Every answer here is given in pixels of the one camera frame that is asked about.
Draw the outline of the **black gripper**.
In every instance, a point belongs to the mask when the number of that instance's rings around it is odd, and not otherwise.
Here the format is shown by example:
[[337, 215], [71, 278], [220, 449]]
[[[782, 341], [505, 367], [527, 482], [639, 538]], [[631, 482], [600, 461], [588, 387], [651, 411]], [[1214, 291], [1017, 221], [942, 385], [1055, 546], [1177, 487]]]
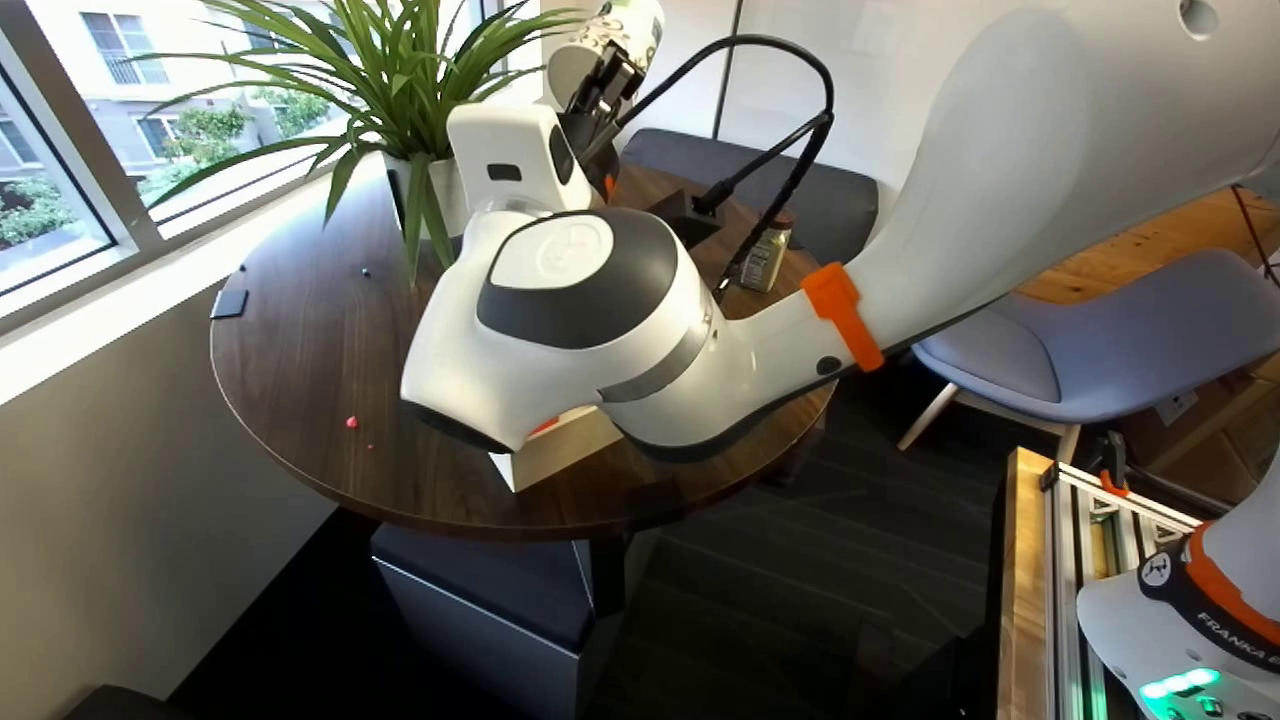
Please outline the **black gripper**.
[[560, 129], [588, 175], [616, 169], [611, 137], [639, 80], [645, 69], [616, 42], [557, 53]]

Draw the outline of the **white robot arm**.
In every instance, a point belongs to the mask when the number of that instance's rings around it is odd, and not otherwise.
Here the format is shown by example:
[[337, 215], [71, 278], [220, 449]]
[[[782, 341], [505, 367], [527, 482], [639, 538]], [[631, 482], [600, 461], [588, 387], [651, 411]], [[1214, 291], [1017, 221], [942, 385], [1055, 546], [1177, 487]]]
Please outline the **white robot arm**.
[[459, 107], [473, 215], [402, 397], [507, 453], [568, 409], [702, 449], [1276, 160], [1280, 0], [890, 3], [879, 221], [749, 315], [721, 313], [664, 215], [554, 172], [527, 107]]

